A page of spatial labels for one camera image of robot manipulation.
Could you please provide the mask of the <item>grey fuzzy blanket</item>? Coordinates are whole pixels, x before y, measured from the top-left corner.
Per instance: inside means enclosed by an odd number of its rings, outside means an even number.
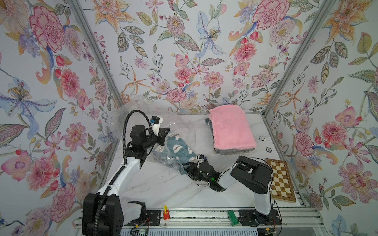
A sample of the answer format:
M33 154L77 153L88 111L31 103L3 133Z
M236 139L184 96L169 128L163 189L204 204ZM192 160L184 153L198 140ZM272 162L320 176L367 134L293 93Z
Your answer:
M214 131L213 131L212 122L211 122L211 120L209 118L207 118L205 120L205 122L207 123L207 125L209 126L209 128L211 130L213 141L214 141L214 144L215 144L215 138L214 138ZM238 153L247 153L247 152L251 152L251 151L254 151L254 150L255 150L255 148L248 148L248 149L237 149L237 148L217 149L217 148L214 147L214 152L218 153L218 154L221 154L221 155L233 155L233 154L238 154Z

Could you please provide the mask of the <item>clear plastic vacuum bag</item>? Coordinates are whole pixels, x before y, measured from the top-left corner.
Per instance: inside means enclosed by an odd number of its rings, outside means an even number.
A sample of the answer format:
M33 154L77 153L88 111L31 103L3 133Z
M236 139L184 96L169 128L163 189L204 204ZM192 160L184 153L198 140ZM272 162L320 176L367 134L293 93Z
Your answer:
M144 97L138 97L113 113L111 132L122 146L122 164L139 160L173 168L185 175L191 163L198 163L194 152L197 125L182 115L164 111Z

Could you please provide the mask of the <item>pink blanket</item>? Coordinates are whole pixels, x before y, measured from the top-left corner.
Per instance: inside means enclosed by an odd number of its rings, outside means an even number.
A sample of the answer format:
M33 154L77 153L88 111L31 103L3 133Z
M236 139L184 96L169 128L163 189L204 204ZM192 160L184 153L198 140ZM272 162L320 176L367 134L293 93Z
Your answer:
M216 150L250 150L257 147L245 112L237 105L222 105L210 110Z

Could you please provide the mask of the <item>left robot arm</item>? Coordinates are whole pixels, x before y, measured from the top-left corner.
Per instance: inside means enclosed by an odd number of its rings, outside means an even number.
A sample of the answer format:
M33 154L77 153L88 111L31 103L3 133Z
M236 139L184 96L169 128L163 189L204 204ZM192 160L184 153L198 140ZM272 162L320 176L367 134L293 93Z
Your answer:
M128 224L146 221L146 205L123 199L127 185L145 163L155 145L164 146L170 128L153 124L136 125L129 143L123 142L123 162L111 180L97 193L88 194L83 203L82 234L85 236L118 236Z

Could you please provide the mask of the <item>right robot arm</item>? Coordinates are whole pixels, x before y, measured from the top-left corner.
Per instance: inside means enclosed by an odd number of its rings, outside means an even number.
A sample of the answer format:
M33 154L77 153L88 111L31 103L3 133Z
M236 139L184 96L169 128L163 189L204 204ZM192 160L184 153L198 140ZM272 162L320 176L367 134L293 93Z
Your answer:
M236 162L224 172L215 171L202 154L196 162L185 163L184 170L195 182L206 182L207 187L216 192L226 191L231 185L241 183L254 194L255 210L253 219L267 225L272 218L270 188L273 182L273 169L263 159L239 156Z

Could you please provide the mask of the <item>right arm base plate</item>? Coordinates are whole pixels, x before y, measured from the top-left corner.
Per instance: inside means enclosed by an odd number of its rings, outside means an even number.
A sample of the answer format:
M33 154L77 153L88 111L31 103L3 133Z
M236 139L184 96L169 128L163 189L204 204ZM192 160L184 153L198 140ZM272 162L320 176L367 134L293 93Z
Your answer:
M279 212L272 209L268 215L257 212L255 209L242 209L238 211L239 222L243 226L281 226L282 220Z

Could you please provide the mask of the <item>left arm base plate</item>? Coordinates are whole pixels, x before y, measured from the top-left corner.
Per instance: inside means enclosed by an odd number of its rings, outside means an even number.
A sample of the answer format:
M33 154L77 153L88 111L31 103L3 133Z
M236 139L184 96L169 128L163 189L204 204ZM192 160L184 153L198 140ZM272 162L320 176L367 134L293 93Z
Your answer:
M138 219L132 220L124 226L141 225L145 221L147 221L147 226L159 226L161 219L161 210L146 210Z

